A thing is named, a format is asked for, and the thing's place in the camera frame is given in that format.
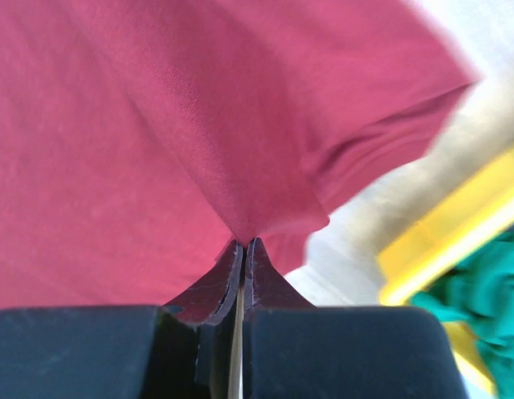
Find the dark red t shirt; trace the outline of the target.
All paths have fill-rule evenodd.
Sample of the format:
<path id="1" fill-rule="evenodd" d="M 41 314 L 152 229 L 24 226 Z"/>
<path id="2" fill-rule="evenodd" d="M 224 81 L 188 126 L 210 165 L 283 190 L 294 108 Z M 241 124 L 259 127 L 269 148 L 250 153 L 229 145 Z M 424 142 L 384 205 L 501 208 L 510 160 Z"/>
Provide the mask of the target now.
<path id="1" fill-rule="evenodd" d="M 163 303 L 232 239 L 289 273 L 474 80 L 402 1 L 0 1 L 0 308 Z"/>

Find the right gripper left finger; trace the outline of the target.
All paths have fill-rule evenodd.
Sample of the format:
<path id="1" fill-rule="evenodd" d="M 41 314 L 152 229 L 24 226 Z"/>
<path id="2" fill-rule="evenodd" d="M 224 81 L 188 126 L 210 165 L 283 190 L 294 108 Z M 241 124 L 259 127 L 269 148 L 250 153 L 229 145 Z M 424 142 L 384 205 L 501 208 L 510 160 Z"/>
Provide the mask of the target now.
<path id="1" fill-rule="evenodd" d="M 244 248 L 162 306 L 0 310 L 0 398 L 236 398 Z"/>

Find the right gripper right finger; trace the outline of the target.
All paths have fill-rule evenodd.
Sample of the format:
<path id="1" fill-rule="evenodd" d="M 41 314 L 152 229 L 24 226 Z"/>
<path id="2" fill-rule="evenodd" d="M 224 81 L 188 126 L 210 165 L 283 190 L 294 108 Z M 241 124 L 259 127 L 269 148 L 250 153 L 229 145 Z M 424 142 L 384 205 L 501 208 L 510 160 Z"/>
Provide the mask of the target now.
<path id="1" fill-rule="evenodd" d="M 318 308 L 245 252 L 246 398 L 464 398 L 441 323 L 415 307 Z"/>

